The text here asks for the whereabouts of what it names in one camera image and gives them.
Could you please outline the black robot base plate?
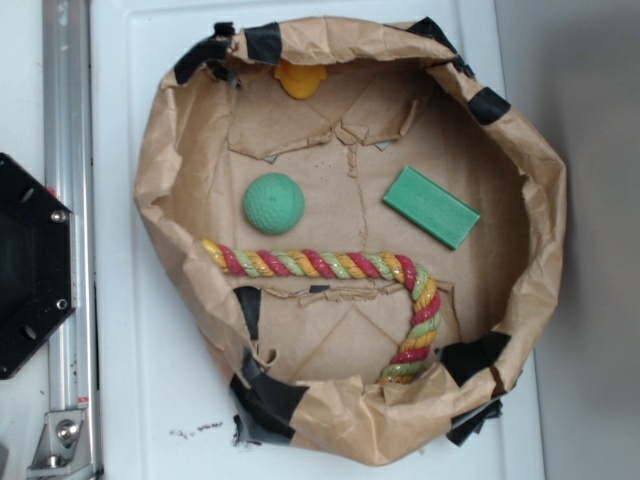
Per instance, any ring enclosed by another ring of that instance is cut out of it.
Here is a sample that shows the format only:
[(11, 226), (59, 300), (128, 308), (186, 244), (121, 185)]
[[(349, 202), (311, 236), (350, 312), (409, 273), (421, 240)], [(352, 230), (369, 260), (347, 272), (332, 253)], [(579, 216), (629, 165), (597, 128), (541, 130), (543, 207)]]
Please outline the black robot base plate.
[(1, 155), (1, 378), (12, 378), (75, 310), (72, 212)]

